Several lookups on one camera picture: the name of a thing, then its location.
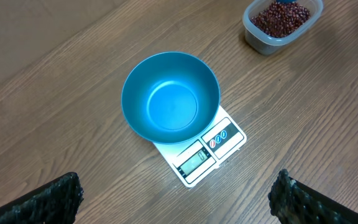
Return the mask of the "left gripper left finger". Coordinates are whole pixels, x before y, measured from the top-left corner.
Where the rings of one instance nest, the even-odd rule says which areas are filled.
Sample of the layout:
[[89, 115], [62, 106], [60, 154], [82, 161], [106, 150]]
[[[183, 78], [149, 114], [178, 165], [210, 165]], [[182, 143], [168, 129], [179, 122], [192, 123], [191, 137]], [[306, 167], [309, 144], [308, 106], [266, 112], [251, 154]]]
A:
[[73, 224], [83, 201], [78, 174], [68, 172], [0, 207], [0, 224]]

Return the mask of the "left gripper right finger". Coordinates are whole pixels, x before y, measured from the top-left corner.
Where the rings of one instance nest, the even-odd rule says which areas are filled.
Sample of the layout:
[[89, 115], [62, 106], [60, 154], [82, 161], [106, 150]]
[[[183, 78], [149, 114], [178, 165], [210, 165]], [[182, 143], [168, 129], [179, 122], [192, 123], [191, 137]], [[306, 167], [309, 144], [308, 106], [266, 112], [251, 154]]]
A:
[[358, 224], [358, 213], [289, 176], [278, 173], [268, 193], [270, 213], [283, 224]]

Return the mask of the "teal blue bowl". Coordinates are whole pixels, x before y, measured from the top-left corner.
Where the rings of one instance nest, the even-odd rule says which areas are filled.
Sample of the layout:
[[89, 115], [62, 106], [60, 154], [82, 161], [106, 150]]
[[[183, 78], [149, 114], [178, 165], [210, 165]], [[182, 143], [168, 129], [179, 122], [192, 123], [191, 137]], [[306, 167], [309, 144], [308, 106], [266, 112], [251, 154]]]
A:
[[177, 144], [201, 134], [220, 105], [218, 79], [194, 55], [162, 52], [136, 65], [121, 93], [122, 113], [142, 138]]

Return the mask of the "blue plastic measuring scoop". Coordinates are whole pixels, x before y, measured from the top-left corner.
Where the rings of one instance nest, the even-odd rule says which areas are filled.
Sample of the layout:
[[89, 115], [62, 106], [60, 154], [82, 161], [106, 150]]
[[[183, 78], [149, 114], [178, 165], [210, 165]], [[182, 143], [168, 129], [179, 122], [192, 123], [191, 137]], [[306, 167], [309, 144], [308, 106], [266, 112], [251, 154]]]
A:
[[297, 2], [297, 0], [275, 0], [275, 1], [283, 4]]

